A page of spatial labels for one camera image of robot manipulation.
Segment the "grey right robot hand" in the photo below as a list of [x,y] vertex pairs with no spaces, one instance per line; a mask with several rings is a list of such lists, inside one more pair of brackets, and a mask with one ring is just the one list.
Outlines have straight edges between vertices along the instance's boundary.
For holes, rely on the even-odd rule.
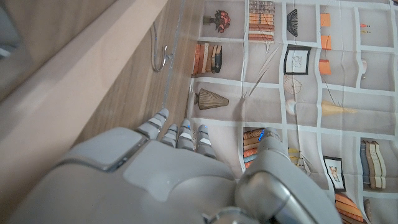
[[32,189],[11,223],[339,223],[324,191],[289,159],[277,131],[236,179],[208,129],[159,136],[162,109],[135,130],[114,128],[73,147]]

